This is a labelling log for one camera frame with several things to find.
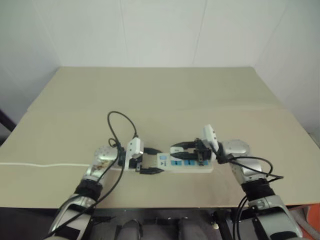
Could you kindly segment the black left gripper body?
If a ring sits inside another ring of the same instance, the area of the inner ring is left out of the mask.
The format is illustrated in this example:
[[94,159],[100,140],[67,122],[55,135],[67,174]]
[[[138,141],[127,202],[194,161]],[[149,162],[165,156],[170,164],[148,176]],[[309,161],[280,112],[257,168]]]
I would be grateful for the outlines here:
[[129,150],[129,169],[140,172],[142,167],[144,151]]

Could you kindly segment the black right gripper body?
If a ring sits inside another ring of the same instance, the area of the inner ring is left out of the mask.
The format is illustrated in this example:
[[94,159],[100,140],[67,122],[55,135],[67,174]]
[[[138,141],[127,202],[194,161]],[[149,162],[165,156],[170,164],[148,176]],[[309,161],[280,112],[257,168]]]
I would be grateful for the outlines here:
[[198,164],[200,166],[204,166],[205,161],[209,161],[211,159],[212,151],[208,147],[206,147],[199,138],[196,138],[193,143],[193,153],[197,157]]

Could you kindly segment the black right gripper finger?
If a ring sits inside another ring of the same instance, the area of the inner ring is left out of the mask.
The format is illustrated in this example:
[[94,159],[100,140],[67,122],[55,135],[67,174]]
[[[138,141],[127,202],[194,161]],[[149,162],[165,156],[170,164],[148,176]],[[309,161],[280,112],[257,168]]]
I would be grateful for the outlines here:
[[182,151],[182,152],[175,152],[172,154],[172,157],[181,159],[181,160],[198,160],[198,152],[193,151],[193,152],[188,152],[188,151]]
[[170,148],[174,149],[174,150],[195,149],[196,142],[195,141],[183,141],[183,142],[173,144]]

